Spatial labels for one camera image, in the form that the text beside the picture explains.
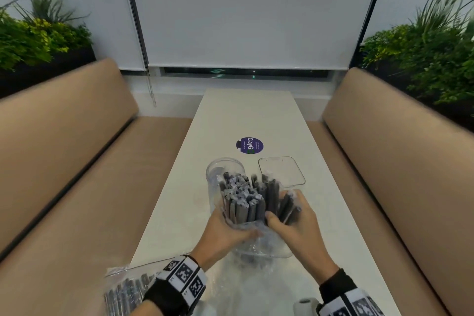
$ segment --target bundle of straws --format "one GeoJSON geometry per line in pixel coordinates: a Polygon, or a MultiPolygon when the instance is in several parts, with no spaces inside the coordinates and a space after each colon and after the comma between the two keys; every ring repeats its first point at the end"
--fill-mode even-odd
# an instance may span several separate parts
{"type": "Polygon", "coordinates": [[[266,223],[265,211],[271,211],[282,223],[289,225],[301,212],[293,191],[280,192],[280,183],[267,175],[262,175],[262,181],[258,181],[257,175],[252,175],[249,180],[246,175],[225,172],[219,179],[219,186],[224,214],[233,224],[266,223]]]}

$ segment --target tan upholstery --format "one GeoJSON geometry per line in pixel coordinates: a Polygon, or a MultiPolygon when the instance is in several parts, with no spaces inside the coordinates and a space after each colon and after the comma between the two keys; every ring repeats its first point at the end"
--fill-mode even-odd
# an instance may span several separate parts
{"type": "Polygon", "coordinates": [[[0,252],[138,111],[106,59],[0,102],[0,252]]]}
{"type": "Polygon", "coordinates": [[[127,264],[191,119],[135,120],[0,264],[1,314],[103,315],[106,269],[127,264]]]}
{"type": "Polygon", "coordinates": [[[308,127],[402,316],[447,316],[429,283],[322,122],[308,127]]]}
{"type": "Polygon", "coordinates": [[[323,119],[453,316],[474,310],[474,135],[351,69],[323,119]]]}

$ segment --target purple sticker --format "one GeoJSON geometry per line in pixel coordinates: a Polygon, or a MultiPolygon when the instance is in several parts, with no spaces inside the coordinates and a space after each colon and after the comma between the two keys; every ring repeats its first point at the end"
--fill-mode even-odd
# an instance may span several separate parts
{"type": "Polygon", "coordinates": [[[264,143],[256,138],[242,138],[237,141],[236,147],[244,154],[258,154],[264,149],[264,143]]]}

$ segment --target black planter box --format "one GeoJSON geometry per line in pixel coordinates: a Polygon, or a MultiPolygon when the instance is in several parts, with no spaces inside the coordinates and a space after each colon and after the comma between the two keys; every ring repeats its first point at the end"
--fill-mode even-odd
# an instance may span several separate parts
{"type": "Polygon", "coordinates": [[[474,100],[435,104],[435,96],[419,97],[419,91],[407,90],[408,85],[412,84],[411,76],[389,61],[381,60],[377,65],[371,64],[365,70],[474,133],[474,117],[471,116],[474,114],[474,100]]]}
{"type": "Polygon", "coordinates": [[[17,93],[68,71],[96,61],[92,47],[54,55],[49,63],[34,66],[20,63],[15,71],[0,69],[0,98],[17,93]]]}

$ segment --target white table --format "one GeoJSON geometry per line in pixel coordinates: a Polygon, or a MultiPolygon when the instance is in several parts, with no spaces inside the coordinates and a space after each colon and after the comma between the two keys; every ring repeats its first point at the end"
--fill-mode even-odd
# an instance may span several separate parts
{"type": "MultiPolygon", "coordinates": [[[[244,165],[247,175],[258,175],[258,159],[278,156],[293,157],[303,173],[306,183],[299,188],[317,213],[324,241],[335,262],[371,294],[387,316],[400,315],[290,92],[234,89],[205,92],[132,264],[173,257],[193,248],[210,215],[205,171],[211,161],[236,158],[244,165]],[[254,155],[240,152],[236,142],[244,137],[261,140],[263,151],[254,155]]],[[[291,257],[277,262],[280,265],[277,271],[264,272],[264,277],[260,277],[252,271],[225,275],[223,261],[208,272],[211,283],[203,299],[211,299],[216,292],[212,289],[214,283],[221,282],[219,277],[227,277],[234,280],[236,290],[245,285],[239,297],[246,301],[234,307],[234,310],[238,308],[233,312],[235,315],[265,314],[263,309],[256,309],[261,298],[253,287],[264,288],[265,297],[275,295],[276,301],[271,302],[275,307],[267,312],[270,315],[292,315],[293,302],[303,297],[315,296],[321,300],[316,283],[298,260],[291,257]]]]}

